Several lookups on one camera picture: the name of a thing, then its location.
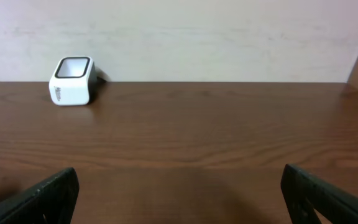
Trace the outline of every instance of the white wall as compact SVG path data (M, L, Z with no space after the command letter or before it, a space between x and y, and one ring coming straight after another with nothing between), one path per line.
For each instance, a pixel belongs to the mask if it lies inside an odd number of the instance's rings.
M345 82L358 0L0 0L0 81L89 55L112 81Z

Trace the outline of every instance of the wooden tabletop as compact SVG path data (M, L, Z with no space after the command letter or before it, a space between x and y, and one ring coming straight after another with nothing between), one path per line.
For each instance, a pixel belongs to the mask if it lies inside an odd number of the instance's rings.
M339 83L109 83L56 106L0 83L0 182L74 167L72 223L290 223L298 164L358 196L358 91Z

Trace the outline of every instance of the wooden table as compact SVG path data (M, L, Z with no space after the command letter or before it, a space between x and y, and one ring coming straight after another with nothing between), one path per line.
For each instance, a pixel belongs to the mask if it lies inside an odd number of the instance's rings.
M336 83L109 83L59 107L0 83L0 178L65 167L72 223L290 223L286 163L358 196L358 91Z

